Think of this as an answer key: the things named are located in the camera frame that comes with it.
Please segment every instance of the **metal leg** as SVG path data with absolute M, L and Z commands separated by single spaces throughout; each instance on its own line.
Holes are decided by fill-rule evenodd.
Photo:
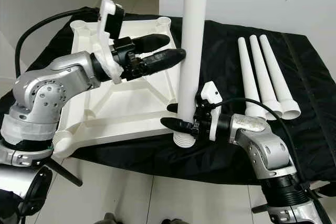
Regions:
M 257 206 L 257 207 L 252 207 L 252 213 L 258 214 L 260 212 L 266 212 L 267 211 L 267 204 Z
M 59 173 L 70 182 L 74 183 L 76 186 L 81 186 L 83 184 L 83 182 L 79 178 L 66 170 L 52 158 L 48 158 L 45 165 L 48 166 L 50 169 L 53 169 L 55 172 Z

